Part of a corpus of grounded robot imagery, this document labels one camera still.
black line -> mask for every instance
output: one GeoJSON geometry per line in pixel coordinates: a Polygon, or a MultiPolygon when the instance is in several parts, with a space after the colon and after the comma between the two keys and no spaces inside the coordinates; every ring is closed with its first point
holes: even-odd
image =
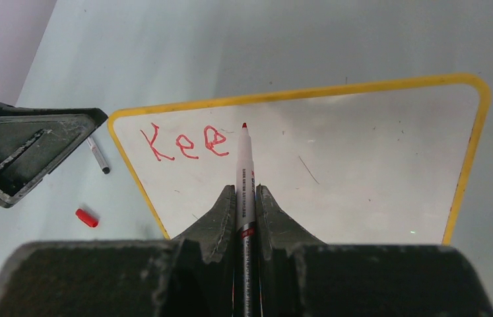
{"type": "Polygon", "coordinates": [[[320,183],[316,180],[316,178],[314,178],[314,175],[312,175],[312,173],[308,169],[308,166],[306,166],[306,164],[304,164],[304,161],[302,160],[302,158],[300,157],[300,155],[299,155],[299,160],[304,165],[304,168],[306,168],[306,170],[308,171],[308,174],[310,174],[310,176],[312,176],[312,179],[314,180],[314,182],[316,182],[316,184],[320,185],[320,183]]]}

yellow frame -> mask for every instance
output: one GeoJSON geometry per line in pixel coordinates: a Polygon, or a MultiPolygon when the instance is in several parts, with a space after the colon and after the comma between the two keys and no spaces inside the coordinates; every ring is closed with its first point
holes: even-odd
{"type": "Polygon", "coordinates": [[[399,89],[409,89],[409,88],[420,88],[420,87],[430,87],[430,86],[442,86],[442,85],[454,85],[454,84],[464,84],[474,87],[479,94],[479,106],[475,121],[472,127],[471,136],[468,142],[468,148],[466,150],[466,155],[464,157],[464,163],[462,164],[462,169],[460,171],[460,177],[456,185],[456,191],[454,193],[454,198],[452,200],[452,206],[450,208],[450,214],[446,223],[446,228],[444,230],[444,236],[442,239],[442,244],[449,244],[452,238],[452,232],[454,231],[454,226],[456,225],[456,220],[458,218],[458,212],[460,212],[460,206],[464,198],[464,192],[466,190],[466,185],[468,183],[468,177],[472,168],[473,159],[475,156],[475,151],[479,142],[481,135],[481,130],[483,124],[487,117],[487,112],[489,110],[489,105],[491,103],[491,92],[489,86],[476,75],[467,73],[456,73],[449,75],[436,75],[427,77],[417,77],[409,79],[398,79],[394,81],[379,81],[375,83],[364,83],[364,84],[353,84],[353,85],[341,85],[332,87],[321,87],[321,88],[307,88],[300,90],[286,90],[279,92],[270,92],[267,94],[253,94],[249,96],[236,96],[228,98],[218,98],[210,100],[198,100],[191,102],[179,102],[175,104],[162,104],[159,106],[147,106],[141,108],[130,108],[124,110],[118,110],[114,112],[108,120],[108,131],[116,144],[116,147],[120,151],[124,162],[126,163],[129,172],[131,173],[133,179],[135,180],[139,191],[147,201],[147,205],[151,209],[151,213],[155,217],[159,227],[165,238],[169,239],[168,233],[164,228],[151,200],[148,198],[147,193],[139,181],[135,170],[131,166],[129,159],[120,144],[120,141],[114,132],[114,122],[116,119],[128,116],[140,116],[143,114],[158,114],[162,112],[173,112],[182,110],[195,110],[203,108],[215,108],[222,106],[237,106],[240,104],[255,104],[260,102],[272,102],[280,100],[291,100],[291,99],[303,99],[303,98],[314,98],[314,97],[324,97],[324,96],[336,96],[343,94],[360,94],[365,92],[377,92],[384,90],[399,90],[399,89]]]}

